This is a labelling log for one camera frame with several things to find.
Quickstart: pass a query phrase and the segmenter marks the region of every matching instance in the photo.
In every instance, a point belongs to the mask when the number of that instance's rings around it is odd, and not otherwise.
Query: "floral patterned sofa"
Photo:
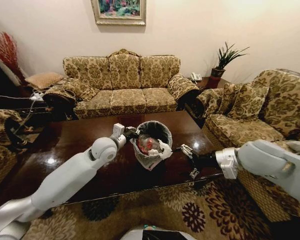
[[[178,74],[180,59],[173,55],[139,56],[122,49],[107,57],[66,57],[63,68],[68,78],[43,98],[54,107],[60,102],[51,97],[67,99],[79,119],[175,111],[182,97],[199,90]]]
[[[233,91],[229,91],[229,86],[233,86]],[[246,109],[239,110],[242,111],[242,119],[231,118],[220,111],[223,99],[239,91],[239,84],[228,84],[224,89],[208,89],[200,94],[197,101],[205,118],[202,130],[219,149],[240,147],[248,141],[264,139],[292,151],[286,142],[300,141],[300,74],[284,69],[266,70],[250,86],[268,87],[264,104],[254,118],[243,115]],[[241,101],[248,105],[247,108],[254,109],[252,105],[255,102],[251,96]],[[300,217],[300,202],[281,187],[246,170],[239,172],[238,179],[271,222]]]
[[[20,123],[20,115],[9,109],[0,109],[0,183],[17,163],[17,154],[12,151],[16,146],[16,136],[8,131],[13,123]]]

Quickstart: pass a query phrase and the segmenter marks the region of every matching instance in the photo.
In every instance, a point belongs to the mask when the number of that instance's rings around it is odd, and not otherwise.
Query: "picture frame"
[[[147,0],[91,0],[97,25],[146,25]]]

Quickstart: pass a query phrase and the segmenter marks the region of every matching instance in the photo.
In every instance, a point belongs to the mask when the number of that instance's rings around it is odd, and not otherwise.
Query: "white wall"
[[[147,0],[146,27],[97,26],[90,0],[0,0],[0,31],[17,40],[28,75],[63,73],[66,56],[126,48],[177,55],[186,76],[209,76],[224,41],[251,47],[226,67],[231,82],[264,69],[300,72],[300,0]]]

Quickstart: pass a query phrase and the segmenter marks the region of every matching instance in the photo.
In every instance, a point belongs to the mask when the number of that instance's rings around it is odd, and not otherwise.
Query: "floral rug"
[[[154,225],[197,240],[272,239],[268,222],[236,180],[199,189],[179,185],[53,208],[31,223],[24,240],[118,240]]]

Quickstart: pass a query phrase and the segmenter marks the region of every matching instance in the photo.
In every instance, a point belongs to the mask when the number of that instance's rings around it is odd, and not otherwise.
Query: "power strip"
[[[38,92],[36,92],[35,94],[33,94],[33,96],[32,97],[30,97],[29,99],[31,99],[31,100],[33,100],[33,101],[39,101],[39,102],[43,102],[44,100],[43,100],[43,93],[38,93]]]

